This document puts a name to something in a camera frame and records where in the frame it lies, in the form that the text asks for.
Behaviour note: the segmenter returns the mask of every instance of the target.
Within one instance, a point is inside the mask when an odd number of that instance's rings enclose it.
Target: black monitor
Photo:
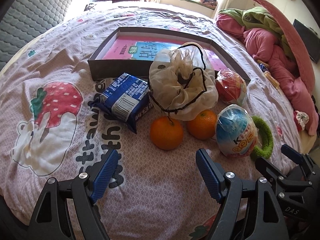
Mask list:
[[[311,30],[297,19],[294,20],[293,26],[296,28],[307,47],[310,58],[318,63],[320,60],[320,38],[317,35],[320,35],[320,33]]]

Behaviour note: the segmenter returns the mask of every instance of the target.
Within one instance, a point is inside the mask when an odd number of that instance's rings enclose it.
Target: white wall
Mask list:
[[[173,6],[176,6],[176,7],[180,7],[180,8],[183,8],[183,9],[187,9],[187,10],[190,10],[190,11],[201,13],[201,14],[209,17],[209,18],[212,17],[213,12],[214,12],[213,9],[207,8],[205,6],[202,6],[200,4],[196,4],[196,3],[193,3],[193,2],[188,2],[186,0],[160,0],[160,3],[173,5]]]
[[[317,25],[313,16],[309,12],[308,8],[305,6],[302,0],[267,0],[275,5],[283,14],[289,19],[291,23],[295,19],[313,28],[320,36],[320,27]],[[252,0],[233,0],[230,8],[238,8],[241,10],[250,9],[255,6],[259,6]],[[317,106],[320,108],[320,62],[318,64],[313,64],[313,70],[316,76],[316,87],[313,92],[315,96]]]

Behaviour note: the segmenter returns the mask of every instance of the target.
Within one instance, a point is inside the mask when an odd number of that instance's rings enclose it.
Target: tangerine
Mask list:
[[[216,134],[216,123],[217,115],[210,110],[204,110],[195,119],[187,121],[187,129],[197,139],[207,140]]]
[[[173,150],[182,143],[183,128],[178,120],[162,116],[151,124],[150,139],[162,150]]]

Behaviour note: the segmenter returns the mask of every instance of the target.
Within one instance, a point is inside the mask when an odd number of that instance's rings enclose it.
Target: green plush toy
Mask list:
[[[255,146],[250,154],[250,157],[254,161],[259,157],[268,159],[271,157],[273,150],[273,137],[271,130],[267,123],[260,117],[252,116],[252,120],[257,129],[259,129],[259,134],[262,138],[262,149],[260,149],[258,146]]]

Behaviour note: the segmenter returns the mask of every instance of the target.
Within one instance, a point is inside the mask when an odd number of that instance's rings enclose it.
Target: box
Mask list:
[[[186,42],[196,42],[206,51],[216,71],[229,68],[248,84],[250,78],[239,64],[214,41],[166,29],[120,27],[111,33],[89,58],[92,79],[116,78],[123,73],[149,77],[149,68],[162,48],[174,50]]]

